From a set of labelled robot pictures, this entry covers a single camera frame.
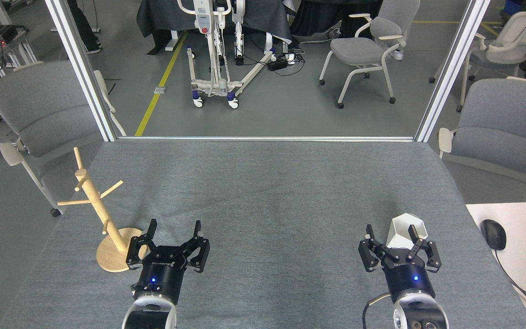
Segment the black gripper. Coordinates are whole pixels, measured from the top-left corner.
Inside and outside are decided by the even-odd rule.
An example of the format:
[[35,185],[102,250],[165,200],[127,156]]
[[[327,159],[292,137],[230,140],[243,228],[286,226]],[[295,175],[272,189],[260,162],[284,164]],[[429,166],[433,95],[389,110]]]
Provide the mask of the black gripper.
[[[431,281],[426,271],[437,273],[441,267],[440,254],[436,243],[418,236],[414,225],[409,225],[408,233],[413,248],[392,248],[380,243],[374,238],[372,225],[368,223],[365,238],[359,242],[358,251],[367,272],[375,271],[379,262],[382,266],[392,301],[396,302],[404,293],[421,291],[436,297]],[[428,260],[425,262],[417,256],[424,250]]]
[[[129,243],[127,266],[130,270],[135,270],[140,267],[141,262],[143,265],[138,282],[131,287],[133,298],[137,300],[149,294],[160,295],[177,305],[186,265],[194,267],[197,273],[202,273],[210,252],[210,241],[203,237],[200,220],[195,223],[193,237],[181,246],[155,246],[153,237],[156,228],[157,220],[152,218],[147,232],[132,237]],[[148,246],[150,250],[143,260],[138,256],[142,246]],[[198,255],[190,259],[197,249]]]

